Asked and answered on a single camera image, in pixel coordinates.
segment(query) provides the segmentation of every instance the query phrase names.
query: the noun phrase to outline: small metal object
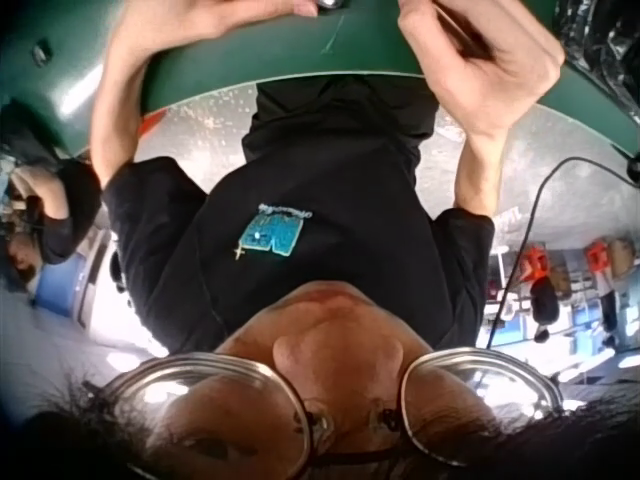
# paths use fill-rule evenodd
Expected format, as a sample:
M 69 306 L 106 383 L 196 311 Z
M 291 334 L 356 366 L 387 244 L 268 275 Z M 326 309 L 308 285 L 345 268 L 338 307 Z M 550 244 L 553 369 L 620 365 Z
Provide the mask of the small metal object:
M 33 61 L 38 66 L 38 68 L 44 67 L 51 61 L 51 58 L 53 57 L 49 42 L 47 42 L 45 39 L 38 40 L 33 49 L 31 49 L 31 56 L 33 57 Z
M 344 0 L 316 0 L 320 8 L 336 10 L 344 5 Z

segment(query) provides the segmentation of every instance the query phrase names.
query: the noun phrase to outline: green tabletop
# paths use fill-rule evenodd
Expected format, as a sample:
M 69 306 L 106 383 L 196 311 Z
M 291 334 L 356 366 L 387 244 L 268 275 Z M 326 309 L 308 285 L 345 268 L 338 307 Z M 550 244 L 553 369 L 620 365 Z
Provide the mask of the green tabletop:
M 527 0 L 550 25 L 555 0 Z M 122 0 L 38 0 L 11 25 L 0 56 L 2 100 L 31 107 L 51 138 L 69 153 L 86 148 L 92 97 L 103 49 Z M 166 52 L 153 62 L 145 112 L 211 91 L 266 79 L 318 73 L 420 75 L 397 27 L 395 0 L 351 0 L 319 19 L 283 18 L 216 41 Z M 51 60 L 38 67 L 32 50 L 44 41 Z M 542 104 L 636 154 L 634 122 L 602 91 L 570 68 Z

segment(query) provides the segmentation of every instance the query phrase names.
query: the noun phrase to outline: another person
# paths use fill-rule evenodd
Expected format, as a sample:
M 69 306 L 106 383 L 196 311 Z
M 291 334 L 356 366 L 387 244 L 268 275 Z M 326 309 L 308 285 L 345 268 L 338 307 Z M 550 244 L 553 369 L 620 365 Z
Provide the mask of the another person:
M 43 265 L 74 254 L 100 209 L 100 184 L 90 165 L 75 160 L 56 173 L 18 167 L 11 183 L 26 200 L 27 217 L 0 236 L 0 278 L 10 290 L 24 290 Z

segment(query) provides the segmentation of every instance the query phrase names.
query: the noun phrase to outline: logo on shirt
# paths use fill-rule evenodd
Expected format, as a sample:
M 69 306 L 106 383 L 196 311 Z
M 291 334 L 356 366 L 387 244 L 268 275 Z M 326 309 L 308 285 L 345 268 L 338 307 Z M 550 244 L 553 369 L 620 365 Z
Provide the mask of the logo on shirt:
M 272 252 L 288 257 L 298 243 L 304 221 L 311 212 L 289 207 L 260 205 L 258 215 L 247 226 L 235 250 L 238 260 L 245 250 Z

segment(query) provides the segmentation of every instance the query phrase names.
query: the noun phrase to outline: wire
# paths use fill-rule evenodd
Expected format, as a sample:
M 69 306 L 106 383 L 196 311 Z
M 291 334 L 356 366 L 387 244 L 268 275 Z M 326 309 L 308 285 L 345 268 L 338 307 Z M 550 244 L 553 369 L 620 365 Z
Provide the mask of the wire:
M 487 342 L 487 350 L 490 350 L 491 349 L 491 345 L 493 344 L 493 338 L 495 337 L 496 330 L 498 329 L 498 322 L 501 319 L 500 317 L 502 315 L 502 311 L 504 310 L 505 304 L 507 302 L 507 293 L 513 287 L 513 282 L 515 280 L 516 271 L 518 269 L 517 267 L 518 267 L 518 265 L 520 265 L 520 260 L 522 259 L 522 254 L 524 253 L 524 250 L 527 247 L 527 243 L 529 242 L 529 235 L 531 234 L 531 229 L 533 228 L 533 221 L 536 218 L 536 213 L 538 211 L 538 205 L 540 203 L 540 198 L 542 197 L 542 192 L 544 192 L 544 188 L 547 186 L 547 183 L 549 183 L 549 180 L 551 180 L 555 176 L 555 174 L 558 173 L 558 171 L 562 167 L 564 167 L 567 163 L 571 163 L 571 162 L 582 162 L 582 163 L 587 163 L 589 165 L 593 165 L 594 167 L 597 167 L 597 168 L 599 168 L 601 170 L 604 170 L 605 172 L 609 173 L 610 175 L 613 175 L 618 180 L 620 180 L 622 183 L 625 183 L 626 185 L 629 185 L 631 188 L 635 188 L 636 190 L 640 190 L 640 185 L 636 185 L 635 183 L 627 180 L 626 178 L 624 178 L 622 175 L 620 175 L 619 173 L 615 172 L 611 168 L 605 167 L 604 165 L 602 165 L 601 163 L 596 162 L 595 160 L 590 160 L 590 159 L 584 158 L 584 157 L 568 157 L 568 158 L 565 158 L 560 163 L 558 163 L 558 165 L 556 165 L 553 168 L 553 170 L 551 170 L 551 172 L 549 172 L 549 174 L 545 177 L 545 179 L 540 184 L 540 187 L 538 187 L 538 192 L 536 193 L 536 198 L 535 198 L 535 200 L 533 202 L 533 207 L 531 207 L 531 215 L 529 217 L 529 222 L 527 223 L 527 229 L 524 232 L 524 238 L 522 239 L 522 243 L 520 245 L 520 250 L 518 250 L 518 255 L 516 256 L 516 261 L 514 263 L 514 267 L 511 270 L 511 274 L 509 275 L 509 279 L 507 280 L 507 284 L 504 287 L 504 293 L 502 295 L 502 299 L 500 300 L 500 305 L 498 306 L 498 312 L 496 313 L 496 316 L 493 319 L 493 324 L 491 325 L 491 333 L 489 334 L 489 341 Z

